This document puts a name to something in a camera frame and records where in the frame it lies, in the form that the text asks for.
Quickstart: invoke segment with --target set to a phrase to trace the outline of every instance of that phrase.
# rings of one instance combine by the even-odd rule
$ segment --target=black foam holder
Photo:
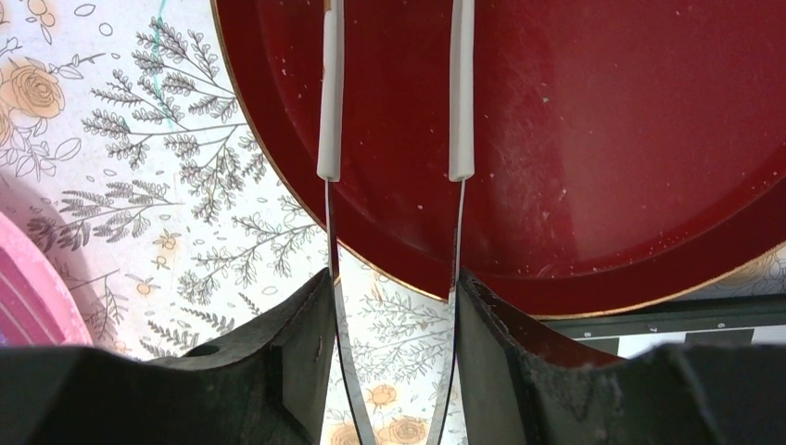
[[[0,444],[318,443],[331,285],[322,270],[179,358],[1,349]],[[528,317],[467,271],[457,311],[471,445],[786,443],[786,348],[662,346],[625,361]]]

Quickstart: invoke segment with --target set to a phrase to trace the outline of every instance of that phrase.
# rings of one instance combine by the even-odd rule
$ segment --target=orange rose print
[[[4,146],[11,134],[14,132],[14,126],[11,125],[11,117],[8,115],[8,105],[0,100],[0,146]]]
[[[44,65],[17,66],[8,79],[0,85],[0,99],[11,108],[11,119],[19,126],[21,121],[34,125],[39,119],[52,119],[66,107],[66,98],[58,85],[57,77],[46,72]],[[15,112],[27,120],[17,121]]]
[[[377,436],[383,443],[418,443],[425,439],[425,422],[414,417],[404,417],[394,420],[389,426],[380,429]]]
[[[372,389],[371,394],[369,396],[369,402],[374,404],[374,409],[379,409],[385,405],[389,405],[396,401],[396,397],[398,394],[396,393],[396,389],[391,387],[390,385],[379,385],[378,387]]]
[[[330,445],[361,445],[355,425],[344,424],[340,426],[330,437]]]

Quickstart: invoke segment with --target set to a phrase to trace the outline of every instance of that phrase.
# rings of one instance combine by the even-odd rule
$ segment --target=fern illustration
[[[195,317],[199,318],[203,322],[207,323],[215,329],[220,335],[229,334],[235,329],[235,319],[230,318],[227,320],[225,315],[219,316],[216,313],[207,313],[202,311],[197,311],[191,308],[180,308],[181,311],[190,313]]]
[[[155,324],[151,321],[147,322],[147,326],[153,331],[154,334],[159,336],[162,340],[171,343],[178,347],[180,350],[192,350],[199,345],[199,333],[190,332],[187,330],[170,329],[160,324]]]
[[[80,304],[80,308],[93,340],[114,339],[118,334],[117,327],[124,320],[124,313],[128,311],[128,299],[116,293],[109,285],[109,278],[120,271],[114,270],[94,278],[82,279],[71,273],[67,262],[61,263],[57,259],[51,262],[74,298],[77,301],[87,299],[86,304]]]
[[[132,180],[107,184],[104,194],[66,190],[59,212],[68,214],[70,222],[58,223],[54,218],[37,216],[27,223],[28,236],[43,252],[55,245],[75,251],[87,244],[91,236],[108,243],[131,236],[138,238],[150,228],[146,212],[154,208],[177,206],[166,196],[169,186]]]
[[[243,302],[246,303],[246,306],[248,306],[248,309],[251,311],[251,313],[254,316],[262,314],[262,310],[260,309],[260,307],[257,306],[253,301],[251,301],[251,299],[246,294],[244,294],[243,292],[238,292],[237,295],[239,295],[240,298],[243,300]]]
[[[153,357],[161,358],[161,357],[178,357],[181,354],[178,354],[172,350],[167,350],[166,348],[162,348],[161,346],[155,346],[150,342],[144,341],[143,339],[139,339],[139,344],[142,346],[144,350],[149,352]]]
[[[200,274],[186,271],[178,278],[178,293],[190,303],[207,305],[212,295],[220,288],[218,277],[233,273],[235,284],[247,288],[257,282],[258,264],[267,259],[273,273],[282,277],[292,276],[290,258],[308,245],[321,233],[292,197],[280,197],[279,202],[285,212],[283,223],[271,224],[258,212],[246,216],[233,217],[235,227],[243,229],[248,245],[234,250],[228,247],[213,247],[197,254],[193,260],[201,269]]]
[[[447,353],[449,320],[425,304],[413,304],[411,296],[389,295],[375,286],[363,299],[361,313],[373,321],[376,341],[355,338],[353,352],[363,381],[393,378],[411,382],[426,375]]]
[[[180,160],[180,181],[198,198],[193,216],[214,224],[235,206],[245,179],[261,181],[266,161],[238,116],[237,95],[218,83],[218,56],[204,43],[204,34],[183,35],[157,18],[148,28],[151,32],[136,34],[140,49],[132,52],[139,78],[132,82],[114,70],[106,88],[91,90],[120,110],[96,109],[82,125],[89,134],[112,139],[108,156],[134,170],[145,164],[153,144],[163,144]],[[200,118],[199,125],[190,125],[189,117]],[[206,124],[205,117],[214,122]],[[150,132],[151,125],[159,130]]]

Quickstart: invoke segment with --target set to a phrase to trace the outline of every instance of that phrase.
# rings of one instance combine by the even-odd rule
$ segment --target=metal tongs
[[[336,219],[333,215],[333,183],[341,178],[341,118],[344,99],[344,0],[325,0],[323,30],[323,84],[320,109],[317,174],[324,179],[325,225],[327,226],[328,270],[334,284],[336,338],[341,374],[349,399],[349,409],[362,445],[376,443],[366,410],[352,348],[349,324],[338,268]]]
[[[475,173],[475,132],[473,112],[473,46],[475,38],[475,0],[454,0],[450,32],[450,166],[449,178],[461,182],[458,223],[454,238],[453,272],[448,294],[449,314],[454,329],[450,333],[450,353],[445,361],[437,389],[427,444],[438,445],[445,426],[450,401],[455,357],[456,285],[460,267],[462,213],[465,182]],[[323,89],[320,109],[317,175],[324,179],[325,219],[328,238],[328,269],[334,283],[338,357],[344,388],[361,445],[376,443],[365,400],[362,396],[352,350],[349,324],[341,289],[338,265],[336,220],[333,214],[333,183],[341,176],[341,119],[344,94],[344,1],[325,0],[323,29]]]
[[[461,182],[456,232],[453,235],[453,261],[448,315],[453,327],[448,342],[450,349],[442,367],[437,386],[437,404],[431,417],[426,445],[442,440],[448,416],[450,393],[456,366],[456,325],[458,307],[456,287],[459,283],[462,253],[462,217],[466,180],[475,174],[475,99],[473,55],[475,53],[475,0],[453,0],[450,22],[450,141],[448,178]]]

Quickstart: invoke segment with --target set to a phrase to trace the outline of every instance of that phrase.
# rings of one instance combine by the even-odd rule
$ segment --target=flower print
[[[355,425],[344,424],[340,426],[330,438],[330,445],[361,445]]]
[[[127,278],[131,278],[136,282],[136,293],[141,295],[142,297],[149,296],[153,292],[153,289],[161,289],[161,286],[153,284],[152,276],[148,277],[145,280],[132,273],[127,273],[125,274],[125,276]]]
[[[55,16],[51,12],[47,12],[41,16],[41,23],[47,28],[52,28],[55,26]]]
[[[4,146],[11,139],[12,133],[14,133],[14,126],[11,125],[8,105],[0,100],[0,146]]]
[[[174,247],[177,246],[177,238],[179,237],[180,234],[170,233],[170,231],[164,229],[164,233],[159,235],[158,239],[153,241],[153,244],[167,250],[174,250]]]
[[[25,128],[35,126],[40,119],[54,118],[66,107],[57,77],[36,61],[15,66],[0,85],[0,99],[9,105],[11,120]]]
[[[169,270],[171,270],[171,269],[170,269],[170,266],[168,266],[168,265],[167,265],[167,259],[166,259],[166,257],[163,257],[163,256],[161,256],[161,255],[158,255],[158,256],[157,256],[157,257],[156,257],[154,260],[152,260],[151,262],[152,262],[153,264],[155,264],[155,265],[156,265],[156,270],[157,270],[157,271],[160,271],[162,267],[163,267],[164,269],[168,270],[168,271],[169,271]]]
[[[395,388],[390,385],[379,385],[372,389],[368,401],[374,404],[375,409],[379,409],[396,401],[397,396]]]
[[[417,443],[425,439],[425,422],[413,417],[394,420],[389,426],[379,430],[379,438],[385,442]]]
[[[115,344],[112,345],[112,349],[120,355],[127,355],[129,352],[131,352],[131,350],[128,348],[128,345],[126,345],[124,341],[116,341]]]
[[[27,8],[34,16],[42,16],[46,14],[46,2],[44,0],[28,0]]]

